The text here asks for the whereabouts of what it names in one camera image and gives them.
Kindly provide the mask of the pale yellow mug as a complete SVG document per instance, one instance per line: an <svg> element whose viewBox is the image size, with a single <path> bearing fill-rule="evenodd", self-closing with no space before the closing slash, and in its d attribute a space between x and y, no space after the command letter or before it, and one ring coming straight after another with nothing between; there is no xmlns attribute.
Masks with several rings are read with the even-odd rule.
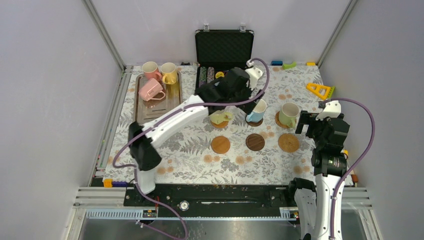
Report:
<svg viewBox="0 0 424 240"><path fill-rule="evenodd" d="M219 125L223 122L232 120L233 114L229 111L217 110L209 116L209 119L213 124Z"/></svg>

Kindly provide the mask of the light blue mug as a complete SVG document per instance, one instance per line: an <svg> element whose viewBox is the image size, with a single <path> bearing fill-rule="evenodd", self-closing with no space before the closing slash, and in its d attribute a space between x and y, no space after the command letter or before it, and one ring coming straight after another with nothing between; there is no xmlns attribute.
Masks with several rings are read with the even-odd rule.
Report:
<svg viewBox="0 0 424 240"><path fill-rule="evenodd" d="M259 123L260 121L262 121L267 107L268 106L267 106L266 101L264 101L263 99L261 99L256 104L256 106L251 111L251 113L249 113L246 116L246 118L245 118L246 122L247 123Z"/></svg>

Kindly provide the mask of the dark walnut wooden coaster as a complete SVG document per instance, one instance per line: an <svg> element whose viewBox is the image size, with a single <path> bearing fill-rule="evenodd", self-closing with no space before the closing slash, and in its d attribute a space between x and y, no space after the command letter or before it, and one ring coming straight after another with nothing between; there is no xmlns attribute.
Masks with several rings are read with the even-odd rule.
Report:
<svg viewBox="0 0 424 240"><path fill-rule="evenodd" d="M254 122L254 121L246 121L246 123L251 126L251 127L258 127L263 123L264 119L262 118L260 121L258 122Z"/></svg>

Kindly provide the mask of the woven cork coaster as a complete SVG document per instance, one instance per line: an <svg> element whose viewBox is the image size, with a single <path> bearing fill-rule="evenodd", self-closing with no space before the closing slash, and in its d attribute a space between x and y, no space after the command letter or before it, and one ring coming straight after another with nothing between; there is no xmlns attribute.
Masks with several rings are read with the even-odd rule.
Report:
<svg viewBox="0 0 424 240"><path fill-rule="evenodd" d="M278 146L287 153L294 153L300 147L298 138L290 133L284 133L278 138Z"/></svg>

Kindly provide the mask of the light green mug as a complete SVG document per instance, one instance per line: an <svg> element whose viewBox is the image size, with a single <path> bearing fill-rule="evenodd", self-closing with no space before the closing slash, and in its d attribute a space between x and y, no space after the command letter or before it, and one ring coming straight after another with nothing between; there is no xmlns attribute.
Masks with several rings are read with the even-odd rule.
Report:
<svg viewBox="0 0 424 240"><path fill-rule="evenodd" d="M282 125L288 128L295 128L299 113L300 109L296 104L286 102L280 108L278 120Z"/></svg>

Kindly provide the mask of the dark brown wooden coaster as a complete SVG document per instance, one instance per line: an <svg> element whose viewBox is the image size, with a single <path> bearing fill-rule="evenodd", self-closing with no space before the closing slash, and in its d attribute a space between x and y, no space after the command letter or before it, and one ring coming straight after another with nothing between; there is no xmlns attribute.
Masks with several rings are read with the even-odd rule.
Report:
<svg viewBox="0 0 424 240"><path fill-rule="evenodd" d="M251 151L260 151L265 146L265 139L257 133L253 133L247 136L245 144Z"/></svg>

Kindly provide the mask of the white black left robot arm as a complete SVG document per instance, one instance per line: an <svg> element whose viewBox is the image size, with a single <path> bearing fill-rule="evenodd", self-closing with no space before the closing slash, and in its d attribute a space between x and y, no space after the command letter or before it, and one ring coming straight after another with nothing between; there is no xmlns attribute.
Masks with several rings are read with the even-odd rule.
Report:
<svg viewBox="0 0 424 240"><path fill-rule="evenodd" d="M162 158L157 149L175 133L227 106L236 106L250 114L257 102L250 97L263 71L257 67L232 68L225 76L199 86L186 101L165 115L129 127L130 155L136 161L134 182L138 185L136 199L144 206L155 200L155 168Z"/></svg>

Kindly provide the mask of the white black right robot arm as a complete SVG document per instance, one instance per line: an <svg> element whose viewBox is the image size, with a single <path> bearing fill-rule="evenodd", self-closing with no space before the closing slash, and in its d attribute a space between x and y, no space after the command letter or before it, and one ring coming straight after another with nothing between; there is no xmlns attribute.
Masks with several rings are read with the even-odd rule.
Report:
<svg viewBox="0 0 424 240"><path fill-rule="evenodd" d="M315 181L295 177L290 181L287 201L297 206L302 240L340 240L343 175L348 170L343 154L350 125L344 115L317 119L316 113L301 111L296 134L308 126L306 136L313 139L311 165Z"/></svg>

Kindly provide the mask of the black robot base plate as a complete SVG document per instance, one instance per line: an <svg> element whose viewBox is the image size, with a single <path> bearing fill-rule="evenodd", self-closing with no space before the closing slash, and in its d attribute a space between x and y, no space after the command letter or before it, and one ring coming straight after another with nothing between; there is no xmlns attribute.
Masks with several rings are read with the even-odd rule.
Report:
<svg viewBox="0 0 424 240"><path fill-rule="evenodd" d="M159 217L173 217L159 201L172 207L184 218L259 218L281 217L280 208L297 206L295 192L306 188L316 196L312 181L295 178L287 185L212 185L157 184L155 190L143 197L131 185L125 191L125 207L152 207Z"/></svg>

